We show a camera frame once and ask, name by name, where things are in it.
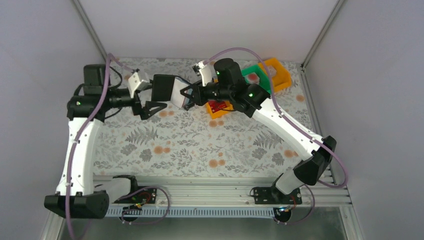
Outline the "black leather card holder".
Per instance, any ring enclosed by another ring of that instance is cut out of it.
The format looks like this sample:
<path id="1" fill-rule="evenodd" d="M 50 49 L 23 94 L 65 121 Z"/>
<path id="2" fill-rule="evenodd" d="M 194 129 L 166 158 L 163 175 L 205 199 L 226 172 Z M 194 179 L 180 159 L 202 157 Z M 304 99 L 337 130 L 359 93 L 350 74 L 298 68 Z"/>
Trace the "black leather card holder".
<path id="1" fill-rule="evenodd" d="M 171 102 L 183 109 L 184 96 L 180 90 L 190 86 L 191 83 L 178 75 L 154 74 L 152 79 L 151 100 L 154 102 Z"/>

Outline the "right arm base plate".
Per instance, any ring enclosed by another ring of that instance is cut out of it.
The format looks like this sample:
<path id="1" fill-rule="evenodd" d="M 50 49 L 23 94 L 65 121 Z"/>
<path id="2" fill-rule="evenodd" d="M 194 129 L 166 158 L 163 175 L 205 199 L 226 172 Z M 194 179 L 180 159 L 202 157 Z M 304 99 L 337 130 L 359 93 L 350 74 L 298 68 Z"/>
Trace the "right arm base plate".
<path id="1" fill-rule="evenodd" d="M 290 194 L 283 194 L 272 187 L 253 187 L 249 195 L 256 205 L 299 205 L 302 204 L 300 188 L 296 188 Z"/>

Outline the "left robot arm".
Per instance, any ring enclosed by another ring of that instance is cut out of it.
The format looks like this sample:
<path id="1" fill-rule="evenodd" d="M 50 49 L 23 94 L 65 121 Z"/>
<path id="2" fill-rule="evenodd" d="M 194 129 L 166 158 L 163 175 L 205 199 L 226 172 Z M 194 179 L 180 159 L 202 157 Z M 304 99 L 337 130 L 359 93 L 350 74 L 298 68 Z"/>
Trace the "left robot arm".
<path id="1" fill-rule="evenodd" d="M 44 199 L 45 208 L 62 218 L 102 219 L 110 204 L 123 199 L 131 203 L 139 197 L 133 175 L 117 175 L 108 183 L 94 184 L 95 142 L 109 110 L 129 107 L 135 116 L 147 120 L 166 105 L 141 103 L 139 93 L 151 83 L 145 71 L 132 70 L 126 88 L 111 85 L 110 71 L 105 64 L 86 65 L 84 82 L 67 103 L 66 160 L 55 193 Z"/>

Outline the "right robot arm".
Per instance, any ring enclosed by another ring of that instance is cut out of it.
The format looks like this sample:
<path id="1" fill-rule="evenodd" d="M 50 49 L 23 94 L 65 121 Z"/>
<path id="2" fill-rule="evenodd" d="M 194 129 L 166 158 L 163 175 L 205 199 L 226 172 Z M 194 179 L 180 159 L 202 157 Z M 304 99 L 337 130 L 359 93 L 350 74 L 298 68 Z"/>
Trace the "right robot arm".
<path id="1" fill-rule="evenodd" d="M 237 62 L 231 58 L 214 65 L 200 61 L 193 71 L 201 80 L 180 93 L 203 106 L 208 101 L 229 101 L 233 109 L 272 130 L 297 152 L 300 162 L 282 173 L 270 187 L 254 187 L 250 195 L 257 205 L 294 204 L 300 187 L 314 186 L 332 161 L 328 152 L 336 140 L 316 134 L 284 111 L 272 95 L 258 84 L 247 83 Z"/>

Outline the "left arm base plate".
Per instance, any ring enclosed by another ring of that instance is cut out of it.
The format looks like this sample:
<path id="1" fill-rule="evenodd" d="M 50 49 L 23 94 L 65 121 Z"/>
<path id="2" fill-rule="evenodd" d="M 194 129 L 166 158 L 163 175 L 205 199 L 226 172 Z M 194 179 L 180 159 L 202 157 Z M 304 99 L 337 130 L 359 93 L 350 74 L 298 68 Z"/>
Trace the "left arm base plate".
<path id="1" fill-rule="evenodd" d="M 156 202 L 157 188 L 149 188 L 127 197 L 116 200 L 114 204 L 154 204 Z"/>

